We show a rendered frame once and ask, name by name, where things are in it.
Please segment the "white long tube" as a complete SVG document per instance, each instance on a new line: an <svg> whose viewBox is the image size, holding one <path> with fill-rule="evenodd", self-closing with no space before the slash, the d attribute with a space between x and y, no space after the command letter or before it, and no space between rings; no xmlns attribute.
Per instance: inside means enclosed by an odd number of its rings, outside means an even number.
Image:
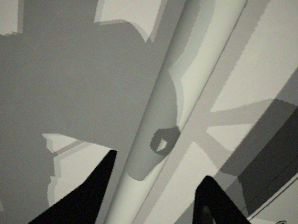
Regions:
<svg viewBox="0 0 298 224"><path fill-rule="evenodd" d="M103 224L133 224L248 0L186 0Z"/></svg>

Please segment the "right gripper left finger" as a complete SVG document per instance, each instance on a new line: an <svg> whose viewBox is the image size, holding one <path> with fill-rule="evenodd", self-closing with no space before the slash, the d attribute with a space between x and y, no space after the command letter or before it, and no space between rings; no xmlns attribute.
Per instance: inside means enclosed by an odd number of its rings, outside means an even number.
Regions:
<svg viewBox="0 0 298 224"><path fill-rule="evenodd" d="M28 224L95 224L116 155L110 150L80 186Z"/></svg>

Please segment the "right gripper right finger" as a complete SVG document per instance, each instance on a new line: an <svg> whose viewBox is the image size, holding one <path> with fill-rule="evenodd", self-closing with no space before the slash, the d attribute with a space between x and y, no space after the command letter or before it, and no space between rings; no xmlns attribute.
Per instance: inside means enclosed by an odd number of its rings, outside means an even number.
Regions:
<svg viewBox="0 0 298 224"><path fill-rule="evenodd" d="M211 214L210 214L211 213ZM195 191L192 224L251 224L212 176Z"/></svg>

